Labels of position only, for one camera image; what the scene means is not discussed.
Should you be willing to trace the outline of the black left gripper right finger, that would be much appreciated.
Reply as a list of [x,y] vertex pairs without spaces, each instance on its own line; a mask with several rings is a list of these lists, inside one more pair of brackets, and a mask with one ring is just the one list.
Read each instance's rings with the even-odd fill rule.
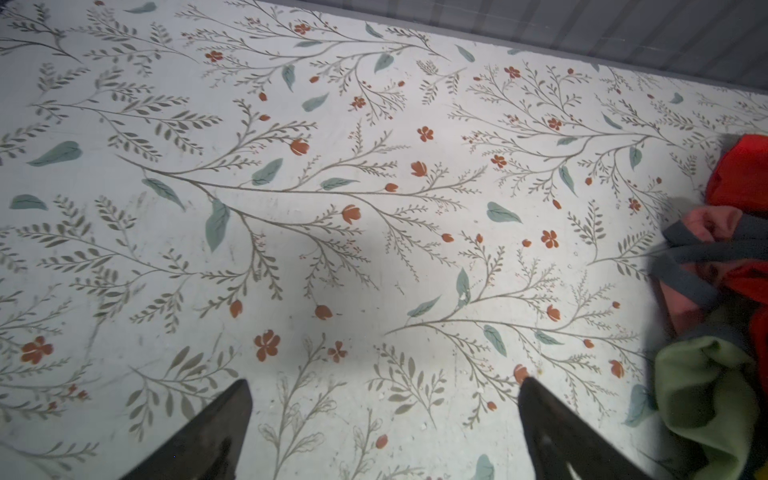
[[538,380],[523,381],[518,408],[537,480],[650,479]]

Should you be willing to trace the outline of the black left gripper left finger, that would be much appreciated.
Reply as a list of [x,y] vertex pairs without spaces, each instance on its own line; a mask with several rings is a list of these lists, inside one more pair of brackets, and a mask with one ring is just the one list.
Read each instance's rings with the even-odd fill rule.
[[123,479],[234,479],[252,410],[247,381],[235,381]]

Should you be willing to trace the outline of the olive green shirt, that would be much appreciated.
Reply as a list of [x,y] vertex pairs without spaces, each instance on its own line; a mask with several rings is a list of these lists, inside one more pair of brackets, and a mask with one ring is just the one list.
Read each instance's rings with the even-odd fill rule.
[[726,324],[698,325],[657,353],[661,419],[704,457],[693,479],[751,479],[765,463],[755,373],[746,335]]

